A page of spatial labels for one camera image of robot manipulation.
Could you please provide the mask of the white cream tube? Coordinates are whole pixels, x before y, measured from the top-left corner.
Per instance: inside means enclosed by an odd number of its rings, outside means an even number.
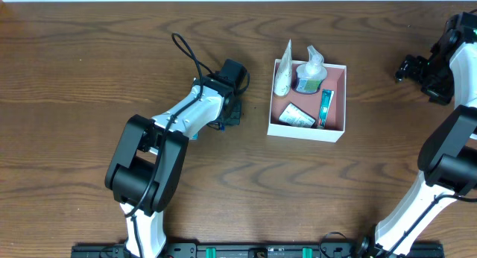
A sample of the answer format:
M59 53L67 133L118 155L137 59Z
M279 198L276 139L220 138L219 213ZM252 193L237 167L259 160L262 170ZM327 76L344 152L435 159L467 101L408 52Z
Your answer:
M274 79L274 94L280 97L286 96L291 88L292 79L292 57L291 57L291 40L279 63L277 73Z

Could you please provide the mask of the green Dettol soap bar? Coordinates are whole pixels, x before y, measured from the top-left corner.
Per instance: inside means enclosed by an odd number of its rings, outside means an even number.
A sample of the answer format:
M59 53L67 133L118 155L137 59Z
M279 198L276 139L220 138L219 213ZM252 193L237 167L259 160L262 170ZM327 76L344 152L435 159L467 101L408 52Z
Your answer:
M313 128L316 120L290 103L279 116L279 121L297 128Z

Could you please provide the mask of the clear pump sanitizer bottle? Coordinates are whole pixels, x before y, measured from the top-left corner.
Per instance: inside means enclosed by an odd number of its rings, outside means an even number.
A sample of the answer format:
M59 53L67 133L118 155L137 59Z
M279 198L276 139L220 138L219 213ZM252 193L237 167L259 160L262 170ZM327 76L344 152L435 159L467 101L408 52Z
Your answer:
M302 94L314 94L320 89L321 83L327 77L324 67L324 57L313 45L307 47L309 61L297 67L297 83L295 91Z

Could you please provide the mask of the small green toothpaste tube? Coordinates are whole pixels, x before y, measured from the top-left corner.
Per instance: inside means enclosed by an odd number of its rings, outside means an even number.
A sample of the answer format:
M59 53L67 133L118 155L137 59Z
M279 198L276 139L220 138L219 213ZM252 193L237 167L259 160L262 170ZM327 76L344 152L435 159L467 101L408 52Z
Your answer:
M333 96L333 90L324 89L322 92L320 110L318 114L318 129L324 129L326 127L326 120L329 114Z

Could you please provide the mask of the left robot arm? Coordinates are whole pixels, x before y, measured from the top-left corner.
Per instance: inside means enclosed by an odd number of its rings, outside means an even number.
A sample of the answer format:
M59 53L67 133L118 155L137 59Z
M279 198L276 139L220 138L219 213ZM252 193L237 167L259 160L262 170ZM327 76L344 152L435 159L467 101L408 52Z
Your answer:
M170 110L128 119L104 180L127 224L127 240L113 250L114 257L162 253L163 212L178 186L189 140L228 118L249 80L246 68L228 59L220 71L194 80L190 93Z

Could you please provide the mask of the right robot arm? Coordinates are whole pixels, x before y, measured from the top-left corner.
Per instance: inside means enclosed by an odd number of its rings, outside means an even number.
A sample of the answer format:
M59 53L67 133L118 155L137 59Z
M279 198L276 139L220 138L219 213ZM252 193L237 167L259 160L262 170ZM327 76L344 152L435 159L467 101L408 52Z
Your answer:
M439 243L418 243L417 237L446 207L456 201L475 203L476 188L476 12L450 17L431 56L406 56L395 74L421 86L431 102L454 110L423 144L418 174L393 212L356 245L354 257L443 257Z

